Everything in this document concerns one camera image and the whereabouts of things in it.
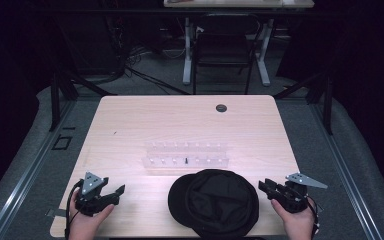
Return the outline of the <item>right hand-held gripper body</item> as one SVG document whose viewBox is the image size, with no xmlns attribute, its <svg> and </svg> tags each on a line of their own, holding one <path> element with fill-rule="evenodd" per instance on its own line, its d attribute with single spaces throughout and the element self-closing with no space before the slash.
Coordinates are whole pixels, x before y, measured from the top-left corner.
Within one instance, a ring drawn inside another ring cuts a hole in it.
<svg viewBox="0 0 384 240">
<path fill-rule="evenodd" d="M 302 212 L 308 207 L 307 188 L 316 187 L 327 189 L 328 186 L 302 173 L 294 173 L 286 176 L 284 184 L 272 182 L 274 188 L 273 199 L 289 213 Z"/>
</svg>

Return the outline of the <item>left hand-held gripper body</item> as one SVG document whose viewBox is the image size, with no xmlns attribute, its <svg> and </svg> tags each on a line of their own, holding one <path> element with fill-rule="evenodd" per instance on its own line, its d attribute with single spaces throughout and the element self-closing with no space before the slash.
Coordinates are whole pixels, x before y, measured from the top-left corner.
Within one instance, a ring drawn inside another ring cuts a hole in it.
<svg viewBox="0 0 384 240">
<path fill-rule="evenodd" d="M 75 200 L 75 208 L 86 216 L 93 216 L 113 203 L 111 195 L 102 196 L 101 191 L 108 184 L 109 178 L 101 178 L 87 172 L 80 192 Z"/>
</svg>

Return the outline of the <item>black hat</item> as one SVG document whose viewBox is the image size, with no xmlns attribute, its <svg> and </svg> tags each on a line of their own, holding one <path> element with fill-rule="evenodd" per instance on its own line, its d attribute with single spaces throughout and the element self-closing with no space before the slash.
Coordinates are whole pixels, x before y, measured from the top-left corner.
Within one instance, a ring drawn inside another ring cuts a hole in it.
<svg viewBox="0 0 384 240">
<path fill-rule="evenodd" d="M 170 187 L 168 208 L 179 224 L 204 240 L 239 240 L 259 219 L 255 188 L 227 170 L 205 169 L 179 177 Z"/>
</svg>

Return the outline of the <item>person's right hand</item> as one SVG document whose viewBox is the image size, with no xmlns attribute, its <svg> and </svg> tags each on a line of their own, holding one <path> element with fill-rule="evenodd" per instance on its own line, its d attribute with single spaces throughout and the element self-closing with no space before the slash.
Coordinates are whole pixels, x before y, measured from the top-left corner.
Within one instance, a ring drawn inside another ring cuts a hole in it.
<svg viewBox="0 0 384 240">
<path fill-rule="evenodd" d="M 311 208 L 315 207 L 312 199 L 308 200 L 309 206 L 299 213 L 289 213 L 276 200 L 271 200 L 275 212 L 283 221 L 283 226 L 289 240 L 312 240 L 315 215 Z"/>
</svg>

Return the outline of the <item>person's left hand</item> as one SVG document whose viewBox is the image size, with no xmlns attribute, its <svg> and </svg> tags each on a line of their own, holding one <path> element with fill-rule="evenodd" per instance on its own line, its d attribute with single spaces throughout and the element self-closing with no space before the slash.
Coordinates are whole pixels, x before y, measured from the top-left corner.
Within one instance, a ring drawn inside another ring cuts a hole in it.
<svg viewBox="0 0 384 240">
<path fill-rule="evenodd" d="M 92 217 L 84 215 L 75 208 L 77 193 L 75 190 L 70 200 L 68 240 L 94 240 L 100 225 L 112 213 L 115 206 L 110 204 Z"/>
</svg>

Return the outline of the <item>clear acrylic peg rack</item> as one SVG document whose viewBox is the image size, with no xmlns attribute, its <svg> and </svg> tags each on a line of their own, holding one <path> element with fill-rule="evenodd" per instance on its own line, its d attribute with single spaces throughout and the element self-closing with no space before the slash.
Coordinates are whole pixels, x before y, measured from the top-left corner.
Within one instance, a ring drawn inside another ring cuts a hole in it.
<svg viewBox="0 0 384 240">
<path fill-rule="evenodd" d="M 212 142 L 149 142 L 142 163 L 146 168 L 227 168 L 227 145 Z"/>
</svg>

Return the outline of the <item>black chair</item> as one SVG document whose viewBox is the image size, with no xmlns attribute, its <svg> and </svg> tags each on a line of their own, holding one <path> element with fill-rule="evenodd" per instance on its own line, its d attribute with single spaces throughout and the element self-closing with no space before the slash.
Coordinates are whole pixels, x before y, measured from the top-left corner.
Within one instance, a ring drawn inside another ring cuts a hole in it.
<svg viewBox="0 0 384 240">
<path fill-rule="evenodd" d="M 248 69 L 244 93 L 248 93 L 258 39 L 263 23 L 254 14 L 206 14 L 199 17 L 192 52 L 192 92 L 197 93 L 197 68 Z"/>
</svg>

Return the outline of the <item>white-legged desk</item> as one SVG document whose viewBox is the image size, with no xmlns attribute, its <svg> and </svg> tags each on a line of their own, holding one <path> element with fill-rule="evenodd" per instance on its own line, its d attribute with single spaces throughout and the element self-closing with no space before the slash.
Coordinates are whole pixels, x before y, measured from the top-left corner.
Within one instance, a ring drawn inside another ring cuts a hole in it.
<svg viewBox="0 0 384 240">
<path fill-rule="evenodd" d="M 171 8 L 251 8 L 251 9 L 309 9 L 314 6 L 313 0 L 164 0 L 165 7 Z M 191 37 L 192 28 L 189 17 L 185 18 L 185 64 L 183 72 L 183 84 L 188 85 L 191 82 Z M 268 76 L 267 68 L 264 62 L 267 52 L 270 36 L 273 30 L 273 19 L 269 19 L 263 24 L 262 46 L 257 52 L 257 66 L 260 79 L 263 86 L 270 86 L 271 82 Z"/>
</svg>

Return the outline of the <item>aluminium floor rail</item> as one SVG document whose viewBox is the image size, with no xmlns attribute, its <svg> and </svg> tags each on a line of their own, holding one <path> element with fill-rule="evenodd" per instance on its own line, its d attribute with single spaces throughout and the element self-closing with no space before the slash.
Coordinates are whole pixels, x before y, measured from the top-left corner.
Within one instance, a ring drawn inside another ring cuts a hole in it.
<svg viewBox="0 0 384 240">
<path fill-rule="evenodd" d="M 61 199 L 78 156 L 76 110 L 75 102 L 65 103 L 61 122 L 49 131 L 50 108 L 40 107 L 0 182 L 0 240 L 62 240 L 50 228 L 64 212 Z"/>
<path fill-rule="evenodd" d="M 317 126 L 331 151 L 336 172 L 347 193 L 348 199 L 354 209 L 367 240 L 384 240 L 372 214 L 367 207 L 366 201 L 361 195 L 348 165 L 345 162 L 345 158 L 337 145 L 335 137 L 330 135 L 325 129 L 321 110 L 318 106 L 312 104 L 309 105 L 309 108 L 313 117 L 316 119 Z"/>
</svg>

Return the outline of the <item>black metal frame stand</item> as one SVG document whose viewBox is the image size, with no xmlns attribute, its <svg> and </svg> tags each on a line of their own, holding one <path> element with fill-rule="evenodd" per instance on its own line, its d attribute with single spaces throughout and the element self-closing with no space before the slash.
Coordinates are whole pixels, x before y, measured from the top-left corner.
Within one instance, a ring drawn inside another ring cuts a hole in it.
<svg viewBox="0 0 384 240">
<path fill-rule="evenodd" d="M 49 44 L 48 55 L 53 67 L 53 77 L 51 81 L 52 123 L 50 130 L 54 131 L 61 119 L 60 94 L 63 94 L 69 101 L 76 101 L 79 93 L 74 86 L 75 83 L 86 87 L 101 97 L 114 96 L 114 93 L 98 87 L 78 74 L 66 42 L 65 34 L 53 18 L 47 22 L 47 33 Z"/>
<path fill-rule="evenodd" d="M 323 99 L 322 124 L 329 135 L 332 135 L 331 116 L 333 103 L 333 80 L 327 73 L 317 73 L 303 81 L 300 81 L 278 94 L 275 99 L 283 99 L 303 87 L 309 87 L 305 97 L 308 104 L 317 104 L 321 97 Z"/>
</svg>

